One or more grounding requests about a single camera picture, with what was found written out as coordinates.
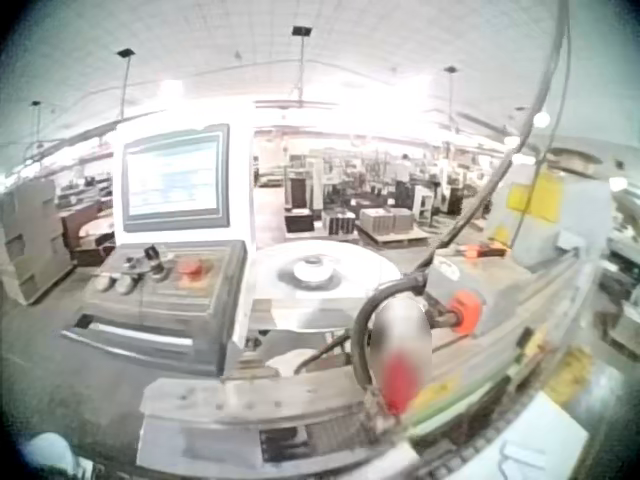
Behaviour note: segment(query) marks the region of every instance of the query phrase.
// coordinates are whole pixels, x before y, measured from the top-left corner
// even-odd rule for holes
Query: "red button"
[[[199,258],[181,258],[178,260],[178,273],[189,280],[199,280],[202,277],[203,266]]]

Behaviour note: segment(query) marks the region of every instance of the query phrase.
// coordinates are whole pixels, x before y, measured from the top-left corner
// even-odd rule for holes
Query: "gray floor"
[[[284,240],[282,198],[280,189],[256,191],[259,248]],[[408,271],[423,252],[424,247],[418,247],[384,255]],[[55,431],[80,454],[133,463],[142,391],[160,376],[179,375],[128,365],[60,338],[60,329],[75,320],[89,278],[89,271],[78,269],[39,305],[3,314],[3,410],[17,435]],[[592,301],[594,309],[605,302],[599,294]],[[586,455],[582,473],[589,478],[616,478],[615,472],[633,458],[631,447],[640,435],[640,377],[637,364],[594,337],[589,318],[585,317],[576,342],[592,352],[596,362],[587,388],[568,411],[590,432],[595,448]]]

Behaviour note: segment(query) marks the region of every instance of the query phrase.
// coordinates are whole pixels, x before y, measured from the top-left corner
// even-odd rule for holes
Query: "yellow label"
[[[458,377],[450,377],[444,382],[427,385],[411,401],[409,410],[424,410],[431,404],[448,397],[456,389],[458,383]]]
[[[491,235],[496,242],[500,242],[503,245],[509,245],[511,235],[509,234],[509,230],[504,225],[498,225]]]
[[[540,347],[542,346],[542,342],[547,337],[547,325],[542,325],[536,333],[533,334],[527,345],[524,347],[523,353],[527,358],[533,357],[536,353],[540,351]]]
[[[531,187],[529,185],[522,185],[519,183],[514,184],[509,189],[509,195],[507,196],[507,208],[515,210],[516,212],[522,212],[524,206],[527,204],[527,198],[529,198],[529,191]]]
[[[591,354],[579,347],[571,347],[556,368],[544,393],[558,405],[566,405],[589,383],[593,369]]]
[[[541,172],[533,189],[529,213],[548,222],[560,219],[562,181],[550,172]]]
[[[530,191],[529,185],[513,185],[507,196],[507,208],[516,212],[524,211]],[[527,213],[542,220],[556,223],[560,218],[562,191],[562,181],[553,173],[542,171],[533,188]]]

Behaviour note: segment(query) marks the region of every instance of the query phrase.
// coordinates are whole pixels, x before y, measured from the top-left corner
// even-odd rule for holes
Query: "monitor screen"
[[[228,226],[228,126],[172,132],[125,147],[125,231]]]
[[[217,150],[200,143],[129,155],[129,215],[216,208]]]

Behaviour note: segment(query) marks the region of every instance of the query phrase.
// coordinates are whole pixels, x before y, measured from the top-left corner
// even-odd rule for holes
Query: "black hose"
[[[436,254],[436,250],[439,248],[447,248],[449,245],[451,245],[451,243],[453,243],[460,232],[480,211],[484,203],[491,197],[495,189],[498,187],[498,184],[505,177],[505,175],[509,171],[509,168],[511,168],[511,159],[513,158],[513,155],[519,153],[526,145],[533,129],[533,117],[544,107],[544,102],[547,99],[547,95],[551,88],[553,75],[558,68],[560,52],[562,50],[562,42],[567,31],[568,18],[569,2],[568,0],[559,0],[556,31],[551,46],[551,52],[549,54],[549,60],[547,61],[547,68],[542,75],[540,88],[536,93],[535,99],[533,100],[531,108],[529,109],[527,117],[525,118],[524,124],[522,125],[522,133],[520,134],[520,142],[518,143],[518,146],[514,150],[507,150],[504,158],[502,159],[502,162],[500,162],[500,164],[496,167],[493,175],[491,175],[487,183],[482,187],[478,195],[475,197],[473,203],[471,203],[468,208],[466,208],[464,212],[462,212],[462,214],[457,218],[455,223],[451,226],[451,228],[449,228],[447,232],[445,232],[437,241],[433,242],[429,246],[427,255],[418,265],[416,265],[414,271],[421,271],[431,266],[433,257]]]
[[[302,372],[302,370],[307,368],[313,362],[320,360],[327,353],[347,343],[347,341],[350,338],[351,338],[351,335],[349,334],[349,332],[344,332],[342,335],[338,335],[336,338],[331,340],[329,343],[327,343],[324,347],[322,347],[320,350],[315,352],[313,355],[310,355],[309,357],[305,358],[302,362],[300,362],[300,365],[296,367],[293,373],[295,375],[298,375],[300,372]]]
[[[356,315],[351,329],[351,360],[356,381],[362,388],[371,385],[371,373],[367,361],[367,334],[369,321],[373,314],[387,299],[400,293],[413,292],[416,289],[424,289],[425,278],[422,274],[412,274],[385,285],[380,286],[371,295]]]
[[[511,238],[511,243],[509,244],[509,248],[513,248],[516,244],[516,240],[520,235],[520,230],[522,229],[522,224],[524,223],[525,216],[531,207],[531,202],[533,200],[533,191],[536,186],[536,182],[538,177],[540,176],[540,171],[545,163],[547,163],[547,155],[549,150],[551,150],[551,146],[556,139],[556,133],[558,131],[558,127],[560,126],[560,120],[562,119],[562,115],[564,113],[564,105],[567,100],[567,91],[569,89],[569,78],[571,77],[571,21],[567,16],[567,45],[566,45],[566,59],[567,65],[564,73],[564,83],[562,85],[562,94],[560,97],[560,106],[558,107],[558,114],[556,116],[555,123],[553,124],[553,128],[551,129],[551,133],[549,134],[549,140],[547,141],[547,146],[544,151],[538,157],[538,161],[536,163],[535,170],[533,172],[533,180],[531,181],[531,188],[529,189],[529,193],[527,195],[527,200],[525,201],[524,208],[520,214],[520,218],[518,219],[518,225],[516,229],[513,231],[513,237]]]
[[[544,102],[551,88],[551,81],[553,75],[558,67],[560,59],[560,52],[562,50],[562,42],[564,35],[567,31],[567,21],[569,18],[569,4],[568,0],[559,0],[558,2],[558,17],[556,20],[556,31],[549,54],[549,60],[547,62],[547,68],[542,75],[540,88],[536,93],[536,97],[531,104],[531,108],[525,118],[522,134],[520,136],[520,143],[515,150],[508,150],[505,156],[493,172],[493,175],[489,178],[487,183],[478,193],[475,201],[465,209],[451,228],[445,232],[437,242],[434,242],[429,247],[427,255],[422,262],[420,262],[414,269],[414,273],[401,280],[384,285],[374,292],[374,294],[367,299],[362,305],[362,308],[358,312],[355,318],[353,328],[351,330],[351,358],[353,362],[353,373],[356,377],[358,384],[362,388],[367,388],[372,383],[371,372],[369,372],[369,365],[366,354],[366,339],[369,330],[369,322],[373,317],[373,314],[382,303],[387,299],[404,292],[415,292],[417,289],[424,289],[426,285],[426,270],[433,262],[436,250],[439,248],[446,248],[460,232],[466,227],[469,222],[474,218],[476,213],[482,208],[484,203],[491,197],[498,184],[505,177],[512,164],[512,157],[515,153],[522,150],[524,145],[531,136],[531,130],[533,129],[533,117],[542,110]]]

